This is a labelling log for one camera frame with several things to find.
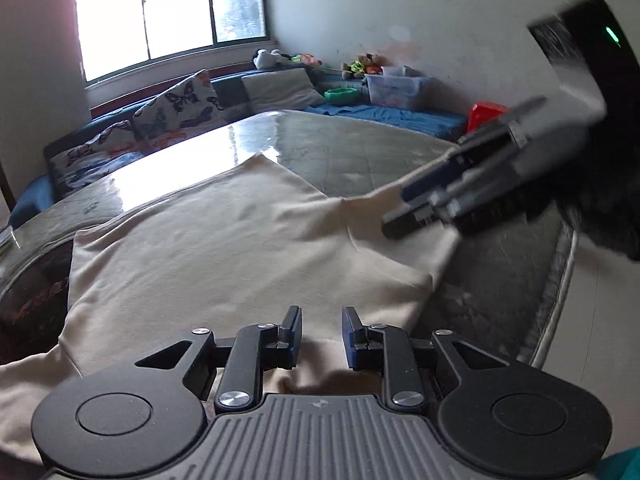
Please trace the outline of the cream beige garment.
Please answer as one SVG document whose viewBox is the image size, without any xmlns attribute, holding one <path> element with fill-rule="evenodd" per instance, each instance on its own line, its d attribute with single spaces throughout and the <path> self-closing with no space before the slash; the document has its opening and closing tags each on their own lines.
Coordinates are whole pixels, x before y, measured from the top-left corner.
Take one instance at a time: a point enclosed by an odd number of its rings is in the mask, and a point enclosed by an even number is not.
<svg viewBox="0 0 640 480">
<path fill-rule="evenodd" d="M 292 370 L 267 374 L 270 392 L 375 393 L 349 369 L 341 312 L 410 328 L 459 244 L 434 224 L 388 240 L 381 223 L 399 204 L 391 183 L 355 198 L 329 197 L 256 155 L 205 183 L 78 232 L 70 312 L 48 352 L 1 370 L 1 448 L 33 462 L 30 420 L 66 380 L 160 348 L 195 327 L 231 337 L 247 325 L 303 312 Z"/>
</svg>

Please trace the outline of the red plastic stool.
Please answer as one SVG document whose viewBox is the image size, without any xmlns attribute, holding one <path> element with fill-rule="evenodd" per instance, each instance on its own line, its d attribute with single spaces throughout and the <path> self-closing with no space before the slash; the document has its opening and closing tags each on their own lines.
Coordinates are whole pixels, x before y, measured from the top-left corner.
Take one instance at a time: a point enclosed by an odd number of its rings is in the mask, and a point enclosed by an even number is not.
<svg viewBox="0 0 640 480">
<path fill-rule="evenodd" d="M 506 106 L 493 102 L 477 102 L 473 104 L 469 112 L 466 132 L 470 133 L 480 128 L 482 125 L 504 114 L 507 110 Z"/>
</svg>

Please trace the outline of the clear plastic storage box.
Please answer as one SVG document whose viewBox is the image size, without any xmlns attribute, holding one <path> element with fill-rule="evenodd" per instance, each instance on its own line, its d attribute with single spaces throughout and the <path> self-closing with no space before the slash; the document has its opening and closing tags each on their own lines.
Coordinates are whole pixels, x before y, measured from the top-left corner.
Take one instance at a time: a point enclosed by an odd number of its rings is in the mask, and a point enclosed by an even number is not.
<svg viewBox="0 0 640 480">
<path fill-rule="evenodd" d="M 369 100 L 372 105 L 422 110 L 434 78 L 419 75 L 410 67 L 384 67 L 379 75 L 367 74 Z"/>
</svg>

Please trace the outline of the brown plush toys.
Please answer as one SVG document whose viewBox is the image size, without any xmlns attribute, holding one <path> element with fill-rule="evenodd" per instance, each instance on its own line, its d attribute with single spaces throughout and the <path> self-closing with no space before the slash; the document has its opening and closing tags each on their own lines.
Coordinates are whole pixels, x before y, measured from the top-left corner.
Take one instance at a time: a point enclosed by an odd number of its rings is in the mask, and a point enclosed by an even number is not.
<svg viewBox="0 0 640 480">
<path fill-rule="evenodd" d="M 381 75 L 383 64 L 384 58 L 381 55 L 360 54 L 354 62 L 341 65 L 341 75 L 345 80 L 363 79 L 367 75 Z"/>
</svg>

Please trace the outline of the green plastic bowl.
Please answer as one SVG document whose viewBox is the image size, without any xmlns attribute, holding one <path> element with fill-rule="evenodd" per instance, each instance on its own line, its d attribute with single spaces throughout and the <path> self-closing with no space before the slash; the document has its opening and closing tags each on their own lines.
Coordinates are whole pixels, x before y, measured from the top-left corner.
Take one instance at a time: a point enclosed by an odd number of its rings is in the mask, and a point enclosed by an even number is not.
<svg viewBox="0 0 640 480">
<path fill-rule="evenodd" d="M 334 106 L 351 106 L 361 101 L 361 92 L 354 87 L 329 88 L 324 92 L 324 99 Z"/>
</svg>

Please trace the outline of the colourful toys on sofa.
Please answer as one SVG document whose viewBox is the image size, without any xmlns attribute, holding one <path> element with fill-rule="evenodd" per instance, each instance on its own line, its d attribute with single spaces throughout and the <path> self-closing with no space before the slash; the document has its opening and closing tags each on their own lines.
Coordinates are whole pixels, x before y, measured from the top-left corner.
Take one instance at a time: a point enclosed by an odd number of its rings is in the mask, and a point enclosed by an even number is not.
<svg viewBox="0 0 640 480">
<path fill-rule="evenodd" d="M 309 67 L 320 67 L 322 61 L 309 53 L 299 53 L 291 56 L 291 61 L 295 64 L 304 64 Z"/>
</svg>

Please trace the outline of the grey cushion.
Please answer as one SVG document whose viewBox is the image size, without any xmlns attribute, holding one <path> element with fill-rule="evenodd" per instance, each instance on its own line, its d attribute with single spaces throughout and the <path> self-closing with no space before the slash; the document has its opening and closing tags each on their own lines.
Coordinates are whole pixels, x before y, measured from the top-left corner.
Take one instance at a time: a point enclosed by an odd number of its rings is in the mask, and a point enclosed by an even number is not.
<svg viewBox="0 0 640 480">
<path fill-rule="evenodd" d="M 324 102 L 303 68 L 243 76 L 242 84 L 254 114 L 304 110 Z"/>
</svg>

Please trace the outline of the panda plush toy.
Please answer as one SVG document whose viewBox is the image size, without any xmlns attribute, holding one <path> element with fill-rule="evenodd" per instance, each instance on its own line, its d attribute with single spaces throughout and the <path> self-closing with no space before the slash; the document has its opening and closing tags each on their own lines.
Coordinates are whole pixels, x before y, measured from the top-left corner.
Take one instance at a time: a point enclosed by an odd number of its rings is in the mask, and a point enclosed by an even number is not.
<svg viewBox="0 0 640 480">
<path fill-rule="evenodd" d="M 272 70 L 277 67 L 289 66 L 292 61 L 288 54 L 283 54 L 278 49 L 271 51 L 259 49 L 254 54 L 253 63 L 256 70 Z"/>
</svg>

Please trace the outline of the black induction cooktop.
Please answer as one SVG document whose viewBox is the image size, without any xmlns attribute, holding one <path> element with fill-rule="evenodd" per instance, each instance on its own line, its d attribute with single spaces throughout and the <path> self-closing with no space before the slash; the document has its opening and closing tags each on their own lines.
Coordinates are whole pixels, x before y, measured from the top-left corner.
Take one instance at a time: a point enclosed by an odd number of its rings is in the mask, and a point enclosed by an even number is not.
<svg viewBox="0 0 640 480">
<path fill-rule="evenodd" d="M 46 353 L 58 342 L 68 311 L 73 242 L 35 258 L 1 294 L 1 364 Z"/>
</svg>

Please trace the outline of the upright butterfly pillow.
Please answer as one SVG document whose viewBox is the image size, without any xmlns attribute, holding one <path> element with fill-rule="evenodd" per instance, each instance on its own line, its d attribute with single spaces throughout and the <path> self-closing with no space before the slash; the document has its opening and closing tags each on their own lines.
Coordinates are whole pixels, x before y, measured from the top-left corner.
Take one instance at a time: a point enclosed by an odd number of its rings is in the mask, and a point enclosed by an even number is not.
<svg viewBox="0 0 640 480">
<path fill-rule="evenodd" d="M 200 70 L 140 107 L 132 124 L 145 147 L 157 152 L 227 121 L 208 71 Z"/>
</svg>

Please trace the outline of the flat butterfly pillow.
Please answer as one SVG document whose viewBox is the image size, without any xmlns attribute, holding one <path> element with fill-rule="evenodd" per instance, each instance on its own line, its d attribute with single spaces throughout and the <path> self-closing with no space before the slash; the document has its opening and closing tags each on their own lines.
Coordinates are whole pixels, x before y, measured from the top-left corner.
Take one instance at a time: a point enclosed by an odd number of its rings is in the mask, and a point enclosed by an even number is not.
<svg viewBox="0 0 640 480">
<path fill-rule="evenodd" d="M 70 196 L 143 157 L 129 120 L 116 122 L 88 141 L 51 158 L 56 192 Z"/>
</svg>

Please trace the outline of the blue corner sofa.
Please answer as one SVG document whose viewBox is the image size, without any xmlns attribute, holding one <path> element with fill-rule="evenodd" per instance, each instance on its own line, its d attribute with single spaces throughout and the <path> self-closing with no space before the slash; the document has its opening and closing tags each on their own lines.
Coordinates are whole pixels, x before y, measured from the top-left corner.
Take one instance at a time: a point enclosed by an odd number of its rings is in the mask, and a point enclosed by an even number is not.
<svg viewBox="0 0 640 480">
<path fill-rule="evenodd" d="M 250 97 L 242 83 L 244 76 L 248 77 L 253 74 L 249 70 L 246 73 L 225 74 L 212 79 L 212 86 L 221 95 L 221 104 L 224 107 L 224 111 L 229 115 L 230 122 L 236 122 L 254 114 Z M 339 81 L 337 75 L 325 74 L 321 70 L 312 70 L 311 68 L 307 70 L 307 75 L 314 88 L 320 92 L 336 89 L 352 89 L 355 91 L 355 96 L 347 104 L 307 105 L 305 107 L 307 112 L 330 116 L 343 115 L 349 118 L 380 122 L 381 124 L 417 131 L 451 142 L 459 140 L 465 132 L 468 120 L 463 115 L 425 106 L 421 106 L 417 110 L 402 110 L 398 107 L 373 105 L 370 103 L 367 81 L 363 79 Z M 105 128 L 133 118 L 138 108 L 152 101 L 152 96 L 137 102 L 127 96 L 124 99 L 125 105 L 123 107 L 116 108 L 114 105 L 108 104 L 105 107 L 107 110 L 105 114 L 96 116 L 88 124 L 46 146 L 43 149 L 44 159 L 50 162 L 53 156 L 63 153 L 63 151 L 80 142 L 89 141 Z M 14 229 L 18 228 L 37 214 L 40 214 L 40 212 L 51 207 L 54 203 L 62 200 L 62 198 L 62 192 L 54 183 L 50 172 L 35 178 L 27 185 L 25 191 L 17 200 L 10 214 L 9 225 Z"/>
</svg>

